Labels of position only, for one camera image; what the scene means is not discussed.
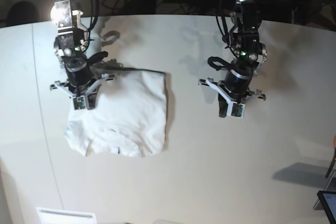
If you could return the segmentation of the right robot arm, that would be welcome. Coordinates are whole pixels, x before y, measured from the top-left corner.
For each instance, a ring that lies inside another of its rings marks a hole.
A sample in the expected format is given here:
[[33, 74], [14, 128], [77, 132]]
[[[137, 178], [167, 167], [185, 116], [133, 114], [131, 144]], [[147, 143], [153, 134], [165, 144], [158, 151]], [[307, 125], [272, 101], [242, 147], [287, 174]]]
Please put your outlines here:
[[86, 56], [90, 45], [90, 33], [97, 23], [97, 16], [86, 27], [80, 10], [71, 0], [55, 0], [51, 9], [51, 21], [57, 27], [54, 42], [54, 53], [64, 69], [67, 80], [56, 81], [51, 90], [61, 90], [73, 103], [75, 110], [92, 110], [96, 106], [96, 98], [104, 81], [113, 79], [113, 75], [103, 73], [97, 75], [92, 66], [108, 56], [106, 51], [98, 52], [91, 57]]

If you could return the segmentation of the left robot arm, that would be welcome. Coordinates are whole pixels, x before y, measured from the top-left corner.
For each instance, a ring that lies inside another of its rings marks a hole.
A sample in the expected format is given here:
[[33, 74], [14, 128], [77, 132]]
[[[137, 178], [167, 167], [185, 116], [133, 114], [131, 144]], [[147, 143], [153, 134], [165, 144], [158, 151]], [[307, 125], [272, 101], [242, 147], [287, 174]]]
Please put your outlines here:
[[219, 117], [242, 118], [248, 98], [266, 99], [262, 91], [253, 91], [249, 85], [265, 63], [267, 50], [259, 38], [261, 18], [256, 0], [235, 0], [230, 11], [232, 28], [227, 26], [223, 2], [219, 0], [216, 21], [222, 40], [234, 58], [228, 62], [220, 57], [209, 57], [208, 65], [217, 71], [225, 70], [226, 76], [217, 82], [208, 78], [201, 83], [218, 93]]

